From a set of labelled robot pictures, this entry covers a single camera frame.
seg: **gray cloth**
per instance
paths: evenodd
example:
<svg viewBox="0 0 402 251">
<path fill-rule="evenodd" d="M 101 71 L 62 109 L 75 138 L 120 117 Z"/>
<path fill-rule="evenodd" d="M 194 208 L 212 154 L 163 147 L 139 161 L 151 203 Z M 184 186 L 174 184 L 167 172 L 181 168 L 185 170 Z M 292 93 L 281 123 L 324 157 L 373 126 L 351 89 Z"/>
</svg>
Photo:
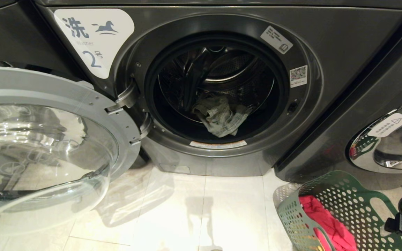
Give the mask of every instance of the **gray cloth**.
<svg viewBox="0 0 402 251">
<path fill-rule="evenodd" d="M 222 138 L 226 135 L 236 135 L 238 127 L 246 120 L 251 109 L 237 105 L 235 113 L 230 109 L 226 96 L 201 96 L 192 108 L 207 130 Z"/>
</svg>

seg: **green laundry basket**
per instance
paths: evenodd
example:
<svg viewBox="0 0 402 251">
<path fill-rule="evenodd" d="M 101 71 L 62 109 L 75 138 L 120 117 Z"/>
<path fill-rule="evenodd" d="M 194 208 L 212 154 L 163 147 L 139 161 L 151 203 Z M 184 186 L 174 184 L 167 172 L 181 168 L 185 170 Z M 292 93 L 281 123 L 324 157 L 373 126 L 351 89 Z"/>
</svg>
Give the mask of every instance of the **green laundry basket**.
<svg viewBox="0 0 402 251">
<path fill-rule="evenodd" d="M 277 213 L 292 243 L 298 251 L 323 251 L 324 247 L 314 233 L 319 229 L 327 238 L 325 231 L 303 211 L 299 196 L 313 195 L 353 234 L 359 251 L 402 251 L 399 235 L 380 235 L 384 221 L 370 205 L 370 199 L 379 198 L 396 215 L 397 210 L 382 193 L 363 188 L 350 174 L 333 171 L 303 184 L 281 202 Z"/>
</svg>

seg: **white tile floor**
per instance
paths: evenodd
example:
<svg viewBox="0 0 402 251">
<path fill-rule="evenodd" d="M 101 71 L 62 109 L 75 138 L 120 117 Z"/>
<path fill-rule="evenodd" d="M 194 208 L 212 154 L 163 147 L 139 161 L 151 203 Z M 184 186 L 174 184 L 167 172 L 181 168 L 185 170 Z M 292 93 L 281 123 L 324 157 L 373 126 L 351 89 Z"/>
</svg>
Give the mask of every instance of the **white tile floor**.
<svg viewBox="0 0 402 251">
<path fill-rule="evenodd" d="M 367 188 L 396 204 L 402 181 L 395 182 L 395 189 L 378 180 Z M 0 238 L 0 251 L 292 251 L 273 201 L 285 184 L 273 170 L 205 177 L 149 164 L 111 183 L 93 211 L 54 229 Z"/>
</svg>

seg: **washing machine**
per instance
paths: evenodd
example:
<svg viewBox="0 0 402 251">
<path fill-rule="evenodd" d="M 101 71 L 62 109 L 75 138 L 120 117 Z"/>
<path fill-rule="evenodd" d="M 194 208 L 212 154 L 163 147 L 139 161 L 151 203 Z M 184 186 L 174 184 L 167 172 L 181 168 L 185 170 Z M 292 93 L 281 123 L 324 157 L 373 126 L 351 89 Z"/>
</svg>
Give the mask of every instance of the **washing machine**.
<svg viewBox="0 0 402 251">
<path fill-rule="evenodd" d="M 0 1 L 0 235 L 91 210 L 141 147 L 262 175 L 402 23 L 402 1 Z M 226 97 L 223 137 L 192 113 Z"/>
<path fill-rule="evenodd" d="M 380 180 L 395 188 L 395 180 L 402 180 L 402 35 L 395 43 L 359 86 L 279 161 L 279 178 L 305 182 L 344 170 L 368 186 Z"/>
</svg>

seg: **washing machine door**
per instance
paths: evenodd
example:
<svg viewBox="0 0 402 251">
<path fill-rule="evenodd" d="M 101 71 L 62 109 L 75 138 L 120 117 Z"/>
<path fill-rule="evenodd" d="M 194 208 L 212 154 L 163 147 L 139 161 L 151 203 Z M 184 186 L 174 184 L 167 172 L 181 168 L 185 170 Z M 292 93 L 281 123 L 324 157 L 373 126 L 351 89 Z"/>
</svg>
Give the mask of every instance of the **washing machine door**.
<svg viewBox="0 0 402 251">
<path fill-rule="evenodd" d="M 379 118 L 349 147 L 353 164 L 377 173 L 402 173 L 402 107 Z"/>
<path fill-rule="evenodd" d="M 110 107 L 86 82 L 0 67 L 0 235 L 53 227 L 102 200 L 140 149 L 136 124 Z"/>
</svg>

